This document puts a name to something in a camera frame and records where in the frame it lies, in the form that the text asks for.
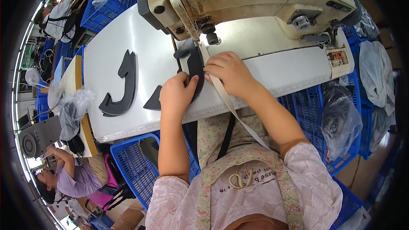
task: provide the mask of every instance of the person in white shirt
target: person in white shirt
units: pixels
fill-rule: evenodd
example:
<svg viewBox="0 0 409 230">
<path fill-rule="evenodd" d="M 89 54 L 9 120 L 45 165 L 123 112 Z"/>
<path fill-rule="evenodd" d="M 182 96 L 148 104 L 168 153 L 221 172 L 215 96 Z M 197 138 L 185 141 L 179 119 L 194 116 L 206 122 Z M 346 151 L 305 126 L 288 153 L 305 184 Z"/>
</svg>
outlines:
<svg viewBox="0 0 409 230">
<path fill-rule="evenodd" d="M 230 113 L 199 120 L 202 172 L 190 182 L 181 123 L 199 77 L 189 80 L 185 72 L 178 73 L 160 91 L 160 176 L 153 186 L 146 229 L 329 229 L 341 210 L 342 190 L 297 120 L 233 52 L 212 56 L 203 70 L 249 105 L 237 111 L 240 120 L 272 150 L 234 122 L 234 116 L 229 122 Z M 209 74 L 204 77 L 213 84 Z"/>
<path fill-rule="evenodd" d="M 63 0 L 56 5 L 52 10 L 42 8 L 38 11 L 34 18 L 34 23 L 38 24 L 43 29 L 44 33 L 61 40 L 63 43 L 69 43 L 74 38 L 76 25 L 74 25 L 68 33 L 64 33 L 66 19 L 59 21 L 51 21 L 50 19 L 58 19 L 68 17 L 71 14 L 71 4 L 74 0 Z"/>
</svg>

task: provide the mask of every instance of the sewing machine handwheel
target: sewing machine handwheel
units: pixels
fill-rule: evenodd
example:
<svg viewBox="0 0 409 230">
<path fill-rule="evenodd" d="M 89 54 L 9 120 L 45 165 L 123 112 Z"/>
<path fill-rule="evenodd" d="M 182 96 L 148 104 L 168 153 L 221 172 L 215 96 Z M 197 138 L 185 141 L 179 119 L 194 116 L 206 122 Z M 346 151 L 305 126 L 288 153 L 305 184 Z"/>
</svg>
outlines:
<svg viewBox="0 0 409 230">
<path fill-rule="evenodd" d="M 343 18 L 341 22 L 347 26 L 355 26 L 361 21 L 362 17 L 362 7 L 359 0 L 354 0 L 356 9 L 350 13 L 347 17 Z"/>
</svg>

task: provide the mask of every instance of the floral apron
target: floral apron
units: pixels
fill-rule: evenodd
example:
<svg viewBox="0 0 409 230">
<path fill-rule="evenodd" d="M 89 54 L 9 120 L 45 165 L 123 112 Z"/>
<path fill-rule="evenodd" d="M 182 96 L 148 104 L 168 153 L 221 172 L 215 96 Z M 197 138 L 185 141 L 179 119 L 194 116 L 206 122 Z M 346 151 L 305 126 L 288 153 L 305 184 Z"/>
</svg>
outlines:
<svg viewBox="0 0 409 230">
<path fill-rule="evenodd" d="M 274 150 L 274 145 L 272 145 L 271 140 L 267 139 L 267 132 L 263 125 L 260 124 L 261 121 L 254 111 L 250 108 L 244 108 L 238 110 L 238 114 L 241 116 L 241 120 L 247 122 L 261 139 L 267 141 Z M 286 211 L 288 228 L 290 230 L 303 230 L 300 205 L 283 160 L 281 160 L 277 152 L 267 150 L 255 143 L 251 135 L 244 130 L 240 123 L 235 124 L 228 153 L 219 160 L 214 161 L 222 141 L 220 133 L 224 133 L 222 129 L 227 128 L 228 118 L 229 114 L 222 114 L 198 122 L 197 153 L 202 168 L 202 178 L 197 202 L 196 228 L 211 229 L 211 185 L 228 168 L 257 160 L 269 165 L 276 176 Z M 252 181 L 251 176 L 249 176 L 248 181 L 248 184 L 250 184 Z"/>
</svg>

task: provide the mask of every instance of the purple shirt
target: purple shirt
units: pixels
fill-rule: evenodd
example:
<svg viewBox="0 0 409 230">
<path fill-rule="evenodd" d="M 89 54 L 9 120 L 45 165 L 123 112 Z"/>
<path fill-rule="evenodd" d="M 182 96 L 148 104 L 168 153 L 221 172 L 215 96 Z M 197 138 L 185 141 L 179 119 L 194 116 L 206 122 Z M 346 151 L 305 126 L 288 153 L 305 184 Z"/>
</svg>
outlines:
<svg viewBox="0 0 409 230">
<path fill-rule="evenodd" d="M 74 166 L 74 179 L 61 164 L 57 164 L 56 176 L 58 177 L 56 189 L 70 197 L 85 197 L 102 187 L 101 182 L 89 167 L 88 163 Z"/>
</svg>

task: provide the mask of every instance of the woman in purple shirt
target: woman in purple shirt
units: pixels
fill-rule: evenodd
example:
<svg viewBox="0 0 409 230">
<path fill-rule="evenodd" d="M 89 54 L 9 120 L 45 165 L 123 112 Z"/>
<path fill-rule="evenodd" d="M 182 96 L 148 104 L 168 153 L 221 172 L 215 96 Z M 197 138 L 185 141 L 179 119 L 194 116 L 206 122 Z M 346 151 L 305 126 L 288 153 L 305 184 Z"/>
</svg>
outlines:
<svg viewBox="0 0 409 230">
<path fill-rule="evenodd" d="M 55 175 L 43 170 L 36 175 L 35 181 L 41 197 L 49 204 L 54 203 L 55 190 L 69 197 L 85 197 L 108 181 L 108 171 L 101 153 L 94 157 L 83 158 L 81 166 L 75 166 L 74 157 L 65 150 L 49 146 L 48 154 L 57 161 Z"/>
</svg>

